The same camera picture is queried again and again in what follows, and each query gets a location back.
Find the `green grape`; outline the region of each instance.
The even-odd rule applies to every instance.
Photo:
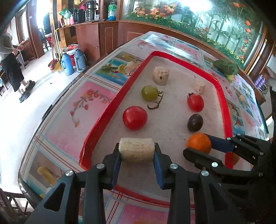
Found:
[[[144,100],[148,101],[156,100],[158,97],[158,93],[159,91],[155,86],[145,86],[141,91]]]

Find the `hand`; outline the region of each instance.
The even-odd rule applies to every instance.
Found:
[[[17,51],[16,49],[13,49],[13,50],[12,50],[12,53],[16,56],[17,53],[18,53],[18,51]]]
[[[17,50],[24,50],[24,46],[20,45],[20,46],[17,46],[16,48]]]

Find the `grape stem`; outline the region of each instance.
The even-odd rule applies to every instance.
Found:
[[[155,101],[155,103],[157,103],[157,105],[156,105],[155,107],[149,107],[149,105],[148,105],[148,106],[147,106],[148,109],[154,110],[154,109],[159,108],[159,104],[161,103],[161,100],[163,99],[163,96],[164,96],[164,91],[158,92],[158,96],[161,97],[161,98],[160,98],[159,102]]]

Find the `blue thermos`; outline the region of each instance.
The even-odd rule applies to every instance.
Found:
[[[66,53],[64,53],[61,58],[61,66],[63,67],[65,75],[67,76],[72,75],[75,72],[72,66],[71,58]]]
[[[74,60],[76,63],[77,71],[82,72],[86,68],[86,65],[85,65],[86,57],[80,49],[76,50],[76,53],[74,55]]]

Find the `blue gripper pad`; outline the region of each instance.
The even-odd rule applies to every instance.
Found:
[[[118,176],[119,176],[119,172],[120,172],[120,167],[121,167],[121,155],[118,151],[117,153],[117,157],[115,159],[115,163],[113,166],[113,171],[112,171],[112,181],[111,184],[114,187],[117,184],[117,180],[118,180]]]
[[[229,140],[217,138],[211,135],[207,135],[211,140],[212,148],[223,153],[233,152],[233,147],[230,144]]]
[[[154,152],[154,160],[153,160],[153,166],[154,166],[154,171],[157,179],[157,183],[160,186],[160,188],[163,188],[163,170],[161,167],[161,161],[159,160],[158,153],[155,151]]]

